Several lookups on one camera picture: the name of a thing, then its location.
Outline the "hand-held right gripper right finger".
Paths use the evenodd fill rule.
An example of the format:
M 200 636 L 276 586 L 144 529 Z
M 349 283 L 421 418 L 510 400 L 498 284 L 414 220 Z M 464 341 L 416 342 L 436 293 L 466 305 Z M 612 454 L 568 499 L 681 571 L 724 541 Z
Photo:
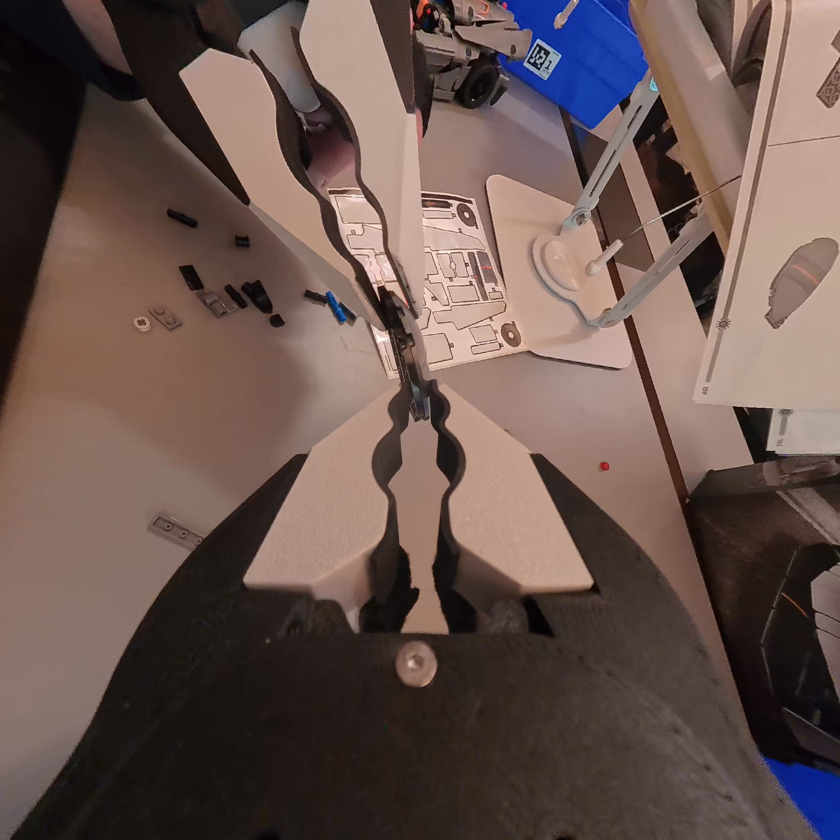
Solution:
M 497 604 L 591 592 L 594 579 L 533 454 L 447 385 L 430 384 L 448 481 L 433 563 L 447 629 L 474 633 Z

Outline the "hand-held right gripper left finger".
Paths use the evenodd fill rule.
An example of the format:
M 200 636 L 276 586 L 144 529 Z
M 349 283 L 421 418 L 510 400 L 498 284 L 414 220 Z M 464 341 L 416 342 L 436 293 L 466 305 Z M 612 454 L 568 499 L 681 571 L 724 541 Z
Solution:
M 390 483 L 410 393 L 392 384 L 315 444 L 244 576 L 250 592 L 336 602 L 365 632 L 397 633 L 417 602 Z

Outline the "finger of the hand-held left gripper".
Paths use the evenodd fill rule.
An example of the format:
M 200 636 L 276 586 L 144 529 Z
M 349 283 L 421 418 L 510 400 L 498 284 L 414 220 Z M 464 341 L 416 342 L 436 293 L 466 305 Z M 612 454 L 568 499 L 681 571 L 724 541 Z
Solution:
M 258 60 L 206 49 L 180 77 L 258 219 L 329 290 L 377 329 L 382 305 L 343 245 L 335 212 L 301 158 L 302 125 Z
M 407 306 L 424 299 L 424 226 L 409 2 L 310 1 L 298 43 L 353 138 L 356 180 L 383 225 Z

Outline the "black plate lego assembly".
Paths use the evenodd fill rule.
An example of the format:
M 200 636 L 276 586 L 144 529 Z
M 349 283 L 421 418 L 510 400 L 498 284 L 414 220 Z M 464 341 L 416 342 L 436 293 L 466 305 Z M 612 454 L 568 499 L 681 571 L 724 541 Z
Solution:
M 381 286 L 377 295 L 382 320 L 395 357 L 400 381 L 411 396 L 411 415 L 417 422 L 431 419 L 431 397 L 427 380 L 427 354 L 417 319 L 407 304 L 392 290 Z

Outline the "lego sticker sheet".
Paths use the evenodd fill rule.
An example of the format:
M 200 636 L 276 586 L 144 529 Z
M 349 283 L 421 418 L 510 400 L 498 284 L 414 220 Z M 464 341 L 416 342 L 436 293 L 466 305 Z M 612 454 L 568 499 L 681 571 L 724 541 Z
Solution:
M 401 296 L 382 222 L 356 187 L 329 189 L 342 237 L 371 282 Z M 526 352 L 476 200 L 423 192 L 425 280 L 418 325 L 430 371 Z

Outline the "person's left forearm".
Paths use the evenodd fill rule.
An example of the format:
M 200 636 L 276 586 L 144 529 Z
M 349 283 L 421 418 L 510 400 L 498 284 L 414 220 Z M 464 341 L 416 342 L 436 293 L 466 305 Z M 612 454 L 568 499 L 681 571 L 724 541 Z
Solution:
M 2 1 L 1 24 L 120 101 L 144 97 L 101 1 Z

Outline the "grey lego vehicle model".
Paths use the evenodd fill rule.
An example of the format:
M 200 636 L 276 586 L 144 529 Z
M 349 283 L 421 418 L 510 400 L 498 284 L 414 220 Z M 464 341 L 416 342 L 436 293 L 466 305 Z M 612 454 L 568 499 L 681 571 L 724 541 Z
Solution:
M 495 105 L 510 82 L 500 59 L 524 60 L 532 31 L 519 26 L 506 2 L 415 1 L 411 9 L 434 98 L 465 109 Z

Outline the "grey grooved lego plate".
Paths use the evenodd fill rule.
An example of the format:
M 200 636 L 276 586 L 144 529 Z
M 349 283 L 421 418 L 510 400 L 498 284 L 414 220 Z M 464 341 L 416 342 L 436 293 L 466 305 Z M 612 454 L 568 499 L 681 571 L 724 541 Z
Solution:
M 159 512 L 152 518 L 147 530 L 188 552 L 194 551 L 204 540 L 202 534 L 164 512 Z

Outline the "black lego box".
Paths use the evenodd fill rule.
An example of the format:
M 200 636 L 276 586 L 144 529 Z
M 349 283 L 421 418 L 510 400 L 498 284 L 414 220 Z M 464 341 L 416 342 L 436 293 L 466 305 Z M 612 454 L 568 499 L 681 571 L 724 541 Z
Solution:
M 838 772 L 838 456 L 709 470 L 689 529 L 749 729 Z

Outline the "lego instruction booklet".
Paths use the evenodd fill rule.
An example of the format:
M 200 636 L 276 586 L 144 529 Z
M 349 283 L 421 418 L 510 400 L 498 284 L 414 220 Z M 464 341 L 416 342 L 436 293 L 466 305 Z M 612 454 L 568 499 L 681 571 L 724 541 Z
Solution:
M 838 455 L 839 6 L 770 24 L 698 403 L 772 412 L 766 448 Z

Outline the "white book stand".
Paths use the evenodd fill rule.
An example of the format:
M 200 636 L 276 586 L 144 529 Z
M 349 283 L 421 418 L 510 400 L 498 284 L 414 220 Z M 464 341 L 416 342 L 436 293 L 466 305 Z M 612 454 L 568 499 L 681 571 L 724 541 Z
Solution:
M 622 370 L 633 356 L 624 319 L 709 235 L 729 236 L 746 161 L 754 105 L 741 89 L 771 2 L 622 2 L 649 49 L 635 86 L 576 203 L 492 175 L 486 183 L 493 233 L 509 300 L 528 350 L 540 358 Z M 594 211 L 658 99 L 675 107 L 678 140 L 688 141 L 697 183 L 716 189 L 700 200 L 700 220 L 643 276 L 640 293 L 616 296 L 606 263 L 618 244 L 601 246 Z

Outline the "blue plastic bin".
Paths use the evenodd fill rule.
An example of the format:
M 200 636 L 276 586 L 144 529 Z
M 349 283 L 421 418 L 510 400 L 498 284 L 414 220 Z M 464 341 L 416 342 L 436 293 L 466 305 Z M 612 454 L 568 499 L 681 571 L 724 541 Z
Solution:
M 629 6 L 628 1 L 509 1 L 533 39 L 524 60 L 503 59 L 502 66 L 592 129 L 648 71 Z

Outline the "black perforated pad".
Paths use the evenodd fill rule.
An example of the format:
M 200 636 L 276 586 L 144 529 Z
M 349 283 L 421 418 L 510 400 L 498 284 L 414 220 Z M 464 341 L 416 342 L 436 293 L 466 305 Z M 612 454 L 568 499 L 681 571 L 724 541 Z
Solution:
M 2 400 L 67 176 L 85 92 L 82 79 L 2 27 Z

